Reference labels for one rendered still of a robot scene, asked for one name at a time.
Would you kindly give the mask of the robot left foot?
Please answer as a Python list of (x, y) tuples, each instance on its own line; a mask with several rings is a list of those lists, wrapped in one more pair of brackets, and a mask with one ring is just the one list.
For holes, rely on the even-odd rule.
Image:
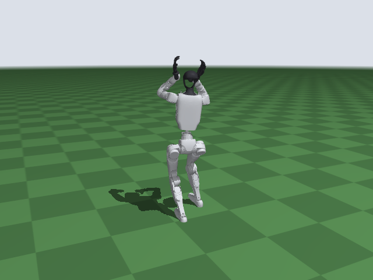
[(176, 217), (181, 221), (181, 222), (187, 222), (187, 217), (184, 217), (184, 214), (182, 214), (182, 217), (180, 216), (178, 208), (175, 208), (174, 213)]

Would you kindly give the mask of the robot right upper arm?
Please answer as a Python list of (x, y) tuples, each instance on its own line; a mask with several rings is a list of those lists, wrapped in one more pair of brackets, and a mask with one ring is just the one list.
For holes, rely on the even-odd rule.
[(205, 93), (205, 91), (203, 91), (202, 93), (199, 93), (199, 95), (202, 96), (202, 99), (203, 99), (203, 103), (202, 105), (208, 105), (210, 104), (210, 98), (209, 98), (209, 95)]

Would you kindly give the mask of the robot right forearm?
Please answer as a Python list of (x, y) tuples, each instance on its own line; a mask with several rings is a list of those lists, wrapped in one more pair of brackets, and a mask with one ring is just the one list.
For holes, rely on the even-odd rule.
[[(194, 82), (193, 82), (194, 83)], [(201, 84), (200, 80), (198, 80), (196, 83), (195, 83), (195, 87), (197, 89), (197, 91), (199, 93), (202, 93), (203, 91), (205, 91), (205, 93), (207, 94), (207, 91), (205, 90), (204, 86)]]

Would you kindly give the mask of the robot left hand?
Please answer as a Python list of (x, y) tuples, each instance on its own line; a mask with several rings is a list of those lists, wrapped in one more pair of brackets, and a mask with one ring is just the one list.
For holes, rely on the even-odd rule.
[(176, 64), (176, 61), (179, 59), (179, 57), (180, 57), (180, 56), (175, 57), (175, 59), (174, 59), (174, 64), (173, 64), (173, 75), (174, 75), (174, 79), (175, 79), (175, 80), (178, 80), (178, 74), (179, 74), (179, 71), (177, 71), (177, 65), (178, 65), (178, 64)]

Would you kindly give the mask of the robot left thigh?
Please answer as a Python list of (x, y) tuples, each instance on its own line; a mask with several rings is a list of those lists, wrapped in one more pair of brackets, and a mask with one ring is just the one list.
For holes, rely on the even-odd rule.
[(170, 144), (167, 147), (167, 167), (169, 178), (172, 177), (174, 187), (180, 185), (180, 178), (177, 176), (178, 157), (181, 152), (180, 144)]

